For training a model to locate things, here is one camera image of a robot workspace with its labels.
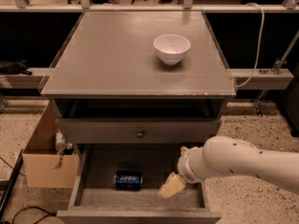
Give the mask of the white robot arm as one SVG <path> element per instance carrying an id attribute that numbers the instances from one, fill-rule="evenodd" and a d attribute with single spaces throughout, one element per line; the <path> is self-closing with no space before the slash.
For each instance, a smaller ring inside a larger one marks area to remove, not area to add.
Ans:
<path id="1" fill-rule="evenodd" d="M 299 154 L 259 149 L 252 143 L 227 136 L 209 138 L 202 147 L 182 147 L 178 173 L 171 173 L 159 189 L 168 199 L 187 184 L 211 177 L 245 175 L 299 194 Z"/>

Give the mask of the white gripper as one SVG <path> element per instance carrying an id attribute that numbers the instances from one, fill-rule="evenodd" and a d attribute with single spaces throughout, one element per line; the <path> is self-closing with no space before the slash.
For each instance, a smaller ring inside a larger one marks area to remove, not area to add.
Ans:
<path id="1" fill-rule="evenodd" d="M 190 184 L 195 184 L 208 177 L 209 172 L 201 147 L 180 148 L 178 173 L 179 175 L 172 172 L 160 187 L 158 194 L 162 198 L 168 199 L 184 190 L 186 188 L 186 181 Z"/>

